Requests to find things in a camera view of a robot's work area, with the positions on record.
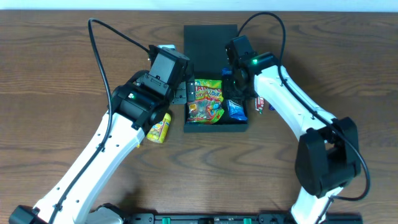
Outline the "blue Oreo cookie pack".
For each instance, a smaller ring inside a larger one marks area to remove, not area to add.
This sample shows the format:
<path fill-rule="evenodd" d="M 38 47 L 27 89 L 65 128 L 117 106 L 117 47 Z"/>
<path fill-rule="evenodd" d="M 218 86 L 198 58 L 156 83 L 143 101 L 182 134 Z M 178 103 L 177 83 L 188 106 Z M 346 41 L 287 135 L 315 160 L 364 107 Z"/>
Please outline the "blue Oreo cookie pack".
<path fill-rule="evenodd" d="M 235 80 L 233 79 L 233 72 L 229 68 L 223 68 L 221 71 L 223 79 L 223 96 L 226 99 L 228 114 L 231 119 L 239 121 L 247 121 L 248 117 L 245 115 L 243 100 L 236 97 L 234 89 Z"/>

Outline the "Haribo gummy candy bag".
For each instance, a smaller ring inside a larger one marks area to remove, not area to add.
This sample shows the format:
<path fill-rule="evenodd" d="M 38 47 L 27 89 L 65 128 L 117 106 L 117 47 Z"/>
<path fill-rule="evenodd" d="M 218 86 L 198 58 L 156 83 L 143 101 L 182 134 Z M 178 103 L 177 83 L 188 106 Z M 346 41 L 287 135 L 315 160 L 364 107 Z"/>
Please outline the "Haribo gummy candy bag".
<path fill-rule="evenodd" d="M 214 124 L 224 114 L 221 80 L 195 80 L 195 101 L 187 104 L 188 123 Z"/>

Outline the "yellow Mentos bottle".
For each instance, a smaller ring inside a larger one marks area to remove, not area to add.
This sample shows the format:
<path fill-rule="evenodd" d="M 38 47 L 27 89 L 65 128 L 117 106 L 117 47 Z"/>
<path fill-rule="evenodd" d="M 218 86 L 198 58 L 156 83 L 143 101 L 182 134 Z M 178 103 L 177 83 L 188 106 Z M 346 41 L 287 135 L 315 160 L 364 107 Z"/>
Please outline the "yellow Mentos bottle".
<path fill-rule="evenodd" d="M 152 142 L 162 144 L 165 141 L 172 117 L 166 113 L 163 120 L 153 125 L 146 138 Z"/>

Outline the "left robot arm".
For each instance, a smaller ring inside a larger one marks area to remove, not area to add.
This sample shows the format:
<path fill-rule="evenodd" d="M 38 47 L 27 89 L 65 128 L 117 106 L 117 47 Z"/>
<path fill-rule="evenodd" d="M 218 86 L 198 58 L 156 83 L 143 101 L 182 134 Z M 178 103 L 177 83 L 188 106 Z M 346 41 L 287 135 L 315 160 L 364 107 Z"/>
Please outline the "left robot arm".
<path fill-rule="evenodd" d="M 57 185 L 33 207 L 19 205 L 9 223 L 125 223 L 113 205 L 91 210 L 124 158 L 161 122 L 189 59 L 174 45 L 150 47 L 151 68 L 118 86 L 95 135 Z"/>

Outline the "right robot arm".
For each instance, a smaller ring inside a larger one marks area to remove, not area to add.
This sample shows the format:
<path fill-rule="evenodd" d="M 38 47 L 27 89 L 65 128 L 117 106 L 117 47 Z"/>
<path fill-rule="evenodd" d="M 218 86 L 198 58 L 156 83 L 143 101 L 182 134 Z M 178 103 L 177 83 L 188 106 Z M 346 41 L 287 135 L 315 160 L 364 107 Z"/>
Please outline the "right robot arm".
<path fill-rule="evenodd" d="M 295 173 L 301 189 L 285 223 L 362 223 L 360 215 L 329 214 L 338 194 L 361 173 L 358 130 L 317 105 L 270 53 L 258 54 L 246 36 L 225 45 L 232 72 L 226 98 L 261 97 L 289 125 L 298 140 Z"/>

